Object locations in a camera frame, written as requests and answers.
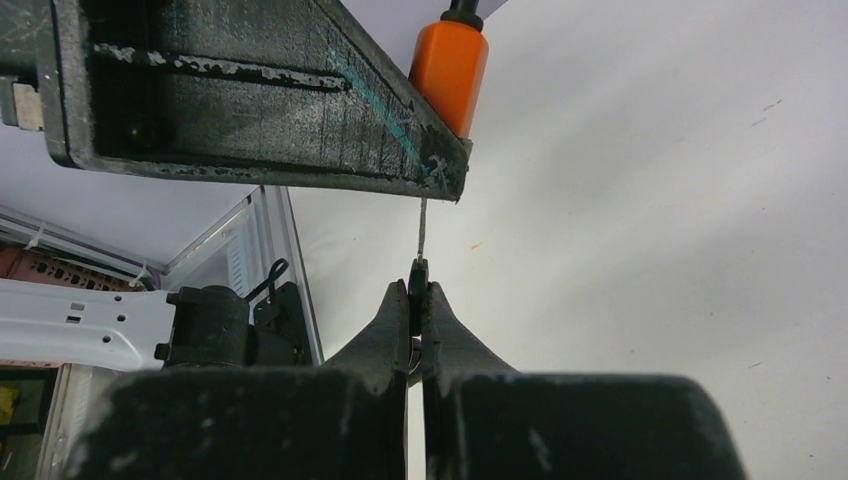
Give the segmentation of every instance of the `black plastic bracket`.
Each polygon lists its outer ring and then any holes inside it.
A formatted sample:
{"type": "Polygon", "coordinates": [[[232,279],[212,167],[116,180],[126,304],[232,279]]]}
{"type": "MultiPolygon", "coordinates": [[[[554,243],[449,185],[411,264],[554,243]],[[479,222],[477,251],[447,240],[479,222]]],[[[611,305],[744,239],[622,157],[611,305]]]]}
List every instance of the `black plastic bracket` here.
{"type": "Polygon", "coordinates": [[[297,284],[286,282],[274,299],[266,297],[253,308],[256,366],[311,366],[312,349],[297,284]]]}
{"type": "Polygon", "coordinates": [[[421,318],[427,308],[430,295],[430,266],[426,258],[412,261],[409,271],[409,334],[413,337],[421,335],[421,318]]]}
{"type": "Polygon", "coordinates": [[[247,359],[250,306],[227,287],[183,287],[168,295],[177,307],[171,341],[157,345],[166,367],[243,367],[247,359]]]}
{"type": "MultiPolygon", "coordinates": [[[[122,377],[66,478],[406,478],[407,292],[390,284],[374,320],[318,368],[122,377]],[[116,458],[144,461],[115,471],[116,458]]],[[[428,292],[427,478],[744,479],[720,413],[694,382],[521,374],[462,325],[438,283],[428,292]]]]}

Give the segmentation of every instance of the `black cable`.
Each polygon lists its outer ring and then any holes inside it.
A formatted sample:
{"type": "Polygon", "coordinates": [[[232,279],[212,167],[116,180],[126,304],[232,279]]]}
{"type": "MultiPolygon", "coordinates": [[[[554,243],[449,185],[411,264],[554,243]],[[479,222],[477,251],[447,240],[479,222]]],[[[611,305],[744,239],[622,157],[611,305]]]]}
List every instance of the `black cable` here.
{"type": "Polygon", "coordinates": [[[288,269],[289,262],[285,258],[280,258],[279,260],[274,262],[274,264],[271,265],[271,268],[268,270],[268,278],[263,280],[262,283],[260,283],[256,286],[256,288],[251,290],[250,293],[248,293],[247,296],[244,297],[244,299],[248,302],[252,302],[256,297],[259,296],[260,293],[262,293],[262,290],[265,290],[267,288],[268,299],[271,302],[276,300],[277,289],[274,288],[274,282],[276,282],[278,278],[280,278],[284,273],[286,273],[286,270],[288,269]]]}

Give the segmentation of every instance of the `orange clamp handle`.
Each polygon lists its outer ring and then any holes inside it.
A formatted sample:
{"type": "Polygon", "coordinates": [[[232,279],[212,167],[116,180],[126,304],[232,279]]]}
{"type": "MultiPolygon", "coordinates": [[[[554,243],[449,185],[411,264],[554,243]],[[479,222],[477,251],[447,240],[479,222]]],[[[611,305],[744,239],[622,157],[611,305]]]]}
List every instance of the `orange clamp handle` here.
{"type": "Polygon", "coordinates": [[[488,56],[486,38],[464,23],[442,20],[418,35],[409,80],[460,138],[471,130],[488,56]]]}

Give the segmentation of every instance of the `black plastic housing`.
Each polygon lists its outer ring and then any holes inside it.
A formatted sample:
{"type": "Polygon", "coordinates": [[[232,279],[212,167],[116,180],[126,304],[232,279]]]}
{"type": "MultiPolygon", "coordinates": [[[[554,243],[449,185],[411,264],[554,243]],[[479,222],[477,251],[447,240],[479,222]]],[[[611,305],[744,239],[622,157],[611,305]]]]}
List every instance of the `black plastic housing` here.
{"type": "Polygon", "coordinates": [[[338,0],[9,1],[3,121],[16,124],[12,85],[35,87],[61,165],[462,193],[470,143],[338,0]]]}

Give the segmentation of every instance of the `white metal frame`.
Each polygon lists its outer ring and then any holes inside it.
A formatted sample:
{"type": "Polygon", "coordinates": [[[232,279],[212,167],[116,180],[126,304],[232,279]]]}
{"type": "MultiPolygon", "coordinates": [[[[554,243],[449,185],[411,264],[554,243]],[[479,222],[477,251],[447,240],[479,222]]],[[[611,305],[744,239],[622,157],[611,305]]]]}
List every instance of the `white metal frame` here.
{"type": "Polygon", "coordinates": [[[95,292],[0,280],[0,358],[76,363],[121,372],[161,368],[171,341],[168,292],[95,292]]]}
{"type": "MultiPolygon", "coordinates": [[[[291,281],[297,284],[301,297],[302,308],[306,321],[307,335],[309,337],[310,349],[313,352],[312,361],[315,365],[323,363],[323,351],[318,335],[318,328],[315,322],[315,314],[312,308],[312,300],[309,293],[309,286],[306,280],[306,270],[303,265],[303,259],[300,252],[300,245],[297,238],[297,229],[295,227],[294,213],[292,211],[291,200],[289,198],[288,189],[285,187],[259,187],[254,190],[245,200],[239,203],[229,213],[227,213],[220,221],[213,225],[204,235],[199,237],[197,241],[189,245],[180,255],[178,255],[167,266],[146,263],[144,259],[133,257],[127,252],[118,249],[110,248],[104,245],[97,244],[90,239],[81,235],[62,230],[61,228],[44,224],[36,219],[27,217],[18,212],[0,207],[0,227],[7,231],[15,232],[20,236],[19,240],[39,237],[39,242],[45,245],[58,248],[80,255],[82,257],[91,258],[101,263],[108,264],[115,268],[132,272],[140,271],[140,268],[147,264],[151,270],[155,270],[162,274],[162,287],[165,290],[177,290],[182,283],[188,278],[191,273],[202,265],[205,261],[214,255],[216,252],[226,249],[228,256],[229,283],[230,288],[239,288],[239,293],[250,290],[257,285],[268,272],[271,264],[278,258],[289,260],[289,270],[278,280],[277,284],[291,281]]],[[[121,332],[126,331],[127,325],[118,324],[114,321],[119,314],[129,316],[126,312],[106,311],[102,318],[102,324],[95,324],[98,313],[90,313],[86,311],[86,319],[91,318],[83,325],[63,323],[67,315],[65,311],[69,308],[68,300],[81,299],[87,295],[91,295],[93,299],[102,298],[110,299],[108,293],[101,294],[98,292],[86,292],[85,290],[70,289],[65,287],[49,287],[44,285],[27,284],[26,287],[18,287],[14,291],[0,287],[3,290],[5,297],[0,296],[0,359],[8,360],[23,360],[23,361],[71,361],[74,363],[83,363],[86,365],[103,366],[105,368],[113,368],[120,371],[134,370],[137,368],[158,368],[161,366],[161,361],[152,360],[152,350],[144,351],[134,347],[132,342],[138,341],[132,337],[127,337],[121,332]],[[33,296],[20,297],[24,293],[33,292],[32,295],[46,300],[53,298],[49,309],[40,313],[38,307],[32,306],[33,296]],[[40,319],[30,322],[31,331],[27,330],[21,323],[23,319],[29,318],[27,315],[35,314],[33,319],[40,319]],[[47,329],[52,329],[55,333],[47,333],[47,329]],[[82,332],[89,332],[88,335],[83,335],[82,332]],[[70,335],[68,338],[73,344],[58,342],[54,336],[70,335]],[[106,336],[110,337],[108,344],[102,344],[102,339],[106,336]],[[27,345],[34,346],[32,348],[23,348],[22,343],[17,342],[17,338],[27,339],[27,345]],[[61,345],[61,348],[52,348],[54,344],[61,345]],[[75,353],[74,349],[90,349],[90,353],[75,353]],[[112,352],[115,359],[109,360],[104,357],[104,352],[112,352]]],[[[160,302],[155,294],[164,295],[163,292],[154,292],[149,297],[151,305],[165,305],[164,298],[160,302]]],[[[145,293],[129,293],[123,294],[124,298],[140,299],[144,298],[145,293]]],[[[109,302],[99,302],[93,300],[91,304],[95,311],[99,312],[103,306],[111,305],[109,302]]],[[[158,312],[151,310],[150,314],[136,312],[133,316],[143,315],[146,322],[156,322],[152,317],[159,315],[158,312]]],[[[173,314],[167,317],[167,328],[171,328],[173,314]]],[[[158,325],[157,328],[165,330],[165,324],[158,325]]],[[[151,331],[152,336],[158,336],[159,333],[151,331]]]]}

